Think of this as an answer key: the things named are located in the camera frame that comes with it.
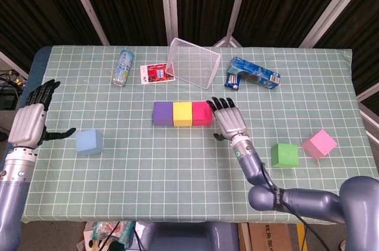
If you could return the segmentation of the green foam block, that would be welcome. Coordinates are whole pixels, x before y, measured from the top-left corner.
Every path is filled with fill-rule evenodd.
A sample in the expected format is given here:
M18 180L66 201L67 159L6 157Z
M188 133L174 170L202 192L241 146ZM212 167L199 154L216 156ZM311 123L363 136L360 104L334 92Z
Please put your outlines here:
M278 143L271 148L271 166L273 168L294 168L298 164L297 145Z

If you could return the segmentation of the green blue drink can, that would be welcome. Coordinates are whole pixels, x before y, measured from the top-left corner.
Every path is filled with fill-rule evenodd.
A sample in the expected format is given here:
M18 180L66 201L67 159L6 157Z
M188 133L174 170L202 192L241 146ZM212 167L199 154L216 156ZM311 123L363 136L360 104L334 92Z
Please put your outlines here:
M111 83L117 86L124 86L133 64L134 54L128 50L122 50L116 66L113 70Z

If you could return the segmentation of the white frame post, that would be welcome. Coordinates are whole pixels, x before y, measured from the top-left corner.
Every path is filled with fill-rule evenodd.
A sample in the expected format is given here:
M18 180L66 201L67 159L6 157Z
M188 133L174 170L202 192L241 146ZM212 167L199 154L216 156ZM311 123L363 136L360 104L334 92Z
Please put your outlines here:
M331 0L299 48L313 48L352 0Z
M226 35L219 40L214 47L241 47L237 40L233 38L233 32L235 30L241 4L242 0L234 0Z
M92 3L90 0L80 0L87 16L89 17L89 20L95 30L95 32L97 33L100 41L101 41L101 44L104 45L104 46L109 46L110 45L110 42L108 41L107 39L107 36L102 28L102 25L95 13L95 10L94 10L94 7L92 6Z
M166 38L168 45L174 38L178 38L178 9L177 0L162 0L165 17Z

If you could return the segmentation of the dark blue table pad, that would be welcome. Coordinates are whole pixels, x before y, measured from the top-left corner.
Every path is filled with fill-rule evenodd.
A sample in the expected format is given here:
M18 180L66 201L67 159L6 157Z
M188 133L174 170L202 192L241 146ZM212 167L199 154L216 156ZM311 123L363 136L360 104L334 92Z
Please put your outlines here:
M35 54L28 74L26 86L23 90L22 96L19 98L16 110L0 111L0 131L9 134L15 115L18 110L25 105L28 94L42 84L52 48L52 46L42 47Z

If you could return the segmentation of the yellow foam block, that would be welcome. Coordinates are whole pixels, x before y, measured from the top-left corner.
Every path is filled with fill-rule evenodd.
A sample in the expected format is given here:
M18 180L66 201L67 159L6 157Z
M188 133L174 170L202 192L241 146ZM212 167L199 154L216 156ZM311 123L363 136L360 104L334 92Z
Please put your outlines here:
M173 103L173 123L175 127L192 126L192 102Z

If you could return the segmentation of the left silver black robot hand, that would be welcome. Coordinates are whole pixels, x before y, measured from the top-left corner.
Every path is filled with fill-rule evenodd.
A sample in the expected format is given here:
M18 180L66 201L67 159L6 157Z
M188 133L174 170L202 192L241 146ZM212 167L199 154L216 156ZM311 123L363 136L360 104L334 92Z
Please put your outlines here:
M59 81L51 79L28 94L25 106L20 108L15 115L8 137L8 142L13 147L34 150L44 141L65 139L76 131L76 128L70 128L63 133L47 131L47 112L53 93L59 85Z

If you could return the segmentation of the red foam block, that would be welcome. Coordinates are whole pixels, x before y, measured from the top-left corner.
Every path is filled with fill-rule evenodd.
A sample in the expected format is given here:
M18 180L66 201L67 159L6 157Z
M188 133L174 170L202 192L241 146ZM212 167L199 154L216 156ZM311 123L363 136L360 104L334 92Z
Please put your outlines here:
M213 112L206 101L192 102L193 126L210 126L213 122Z

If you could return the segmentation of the black device box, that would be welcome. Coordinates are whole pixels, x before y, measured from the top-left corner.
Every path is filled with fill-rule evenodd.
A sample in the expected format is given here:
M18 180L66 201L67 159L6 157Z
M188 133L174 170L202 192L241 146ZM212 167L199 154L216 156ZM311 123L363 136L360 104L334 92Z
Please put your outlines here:
M0 92L0 111L13 111L18 104L18 95L16 92Z

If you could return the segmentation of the light blue foam block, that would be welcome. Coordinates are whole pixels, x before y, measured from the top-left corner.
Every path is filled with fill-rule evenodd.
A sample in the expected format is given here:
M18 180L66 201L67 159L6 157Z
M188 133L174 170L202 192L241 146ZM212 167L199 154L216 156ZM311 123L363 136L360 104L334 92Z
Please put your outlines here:
M76 152L80 155L95 155L103 151L103 135L98 130L78 131L75 134Z

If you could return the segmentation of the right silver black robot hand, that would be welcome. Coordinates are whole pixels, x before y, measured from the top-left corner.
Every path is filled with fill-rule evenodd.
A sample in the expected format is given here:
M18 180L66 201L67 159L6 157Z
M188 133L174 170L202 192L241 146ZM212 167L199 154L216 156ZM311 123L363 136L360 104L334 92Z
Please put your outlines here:
M247 136L247 127L239 109L233 100L227 98L212 97L206 103L213 112L221 133L214 133L218 141L232 140L236 135Z

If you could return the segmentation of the long blue cookie box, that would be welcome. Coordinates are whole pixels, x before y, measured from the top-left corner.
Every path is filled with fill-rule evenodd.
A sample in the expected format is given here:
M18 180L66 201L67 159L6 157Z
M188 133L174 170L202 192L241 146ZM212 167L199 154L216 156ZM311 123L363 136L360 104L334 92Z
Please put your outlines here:
M239 57L233 57L227 73L241 76L241 80L258 84L268 89L274 89L280 84L280 74L258 66Z

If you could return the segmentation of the green snack bag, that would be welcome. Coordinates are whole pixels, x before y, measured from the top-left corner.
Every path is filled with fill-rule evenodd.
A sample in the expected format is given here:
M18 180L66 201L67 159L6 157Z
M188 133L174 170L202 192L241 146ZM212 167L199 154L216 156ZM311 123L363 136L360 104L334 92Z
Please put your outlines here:
M133 241L135 221L87 222L78 251L126 251Z

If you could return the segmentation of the purple foam block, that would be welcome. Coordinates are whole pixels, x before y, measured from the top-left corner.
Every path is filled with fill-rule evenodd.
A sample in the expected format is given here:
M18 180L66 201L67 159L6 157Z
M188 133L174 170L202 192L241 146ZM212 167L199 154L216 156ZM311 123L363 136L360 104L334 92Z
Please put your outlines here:
M155 101L153 106L153 124L173 127L173 102Z

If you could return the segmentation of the small blue cookie packet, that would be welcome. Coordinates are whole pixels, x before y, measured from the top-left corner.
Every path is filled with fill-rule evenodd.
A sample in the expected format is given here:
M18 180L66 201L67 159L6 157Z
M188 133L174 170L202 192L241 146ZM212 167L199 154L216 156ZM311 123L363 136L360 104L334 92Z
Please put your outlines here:
M232 89L238 91L239 85L240 85L240 80L241 80L241 76L228 73L227 79L226 79L224 85L225 85L225 87L232 88Z

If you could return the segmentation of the white frame bar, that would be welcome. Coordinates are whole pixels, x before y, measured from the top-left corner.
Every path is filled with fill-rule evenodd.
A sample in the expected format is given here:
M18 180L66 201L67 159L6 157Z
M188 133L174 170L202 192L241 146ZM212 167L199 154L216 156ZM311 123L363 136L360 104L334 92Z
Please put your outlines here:
M28 79L28 73L20 68L16 63L14 63L7 55L0 51L0 60L8 64L11 69L16 70L22 77Z
M358 103L368 136L379 143L379 116L362 103Z
M364 92L360 93L357 96L357 100L358 100L358 102L361 102L361 101L369 98L370 96L376 94L377 92L379 92L379 82L376 83L375 85L371 86L370 88L368 88Z

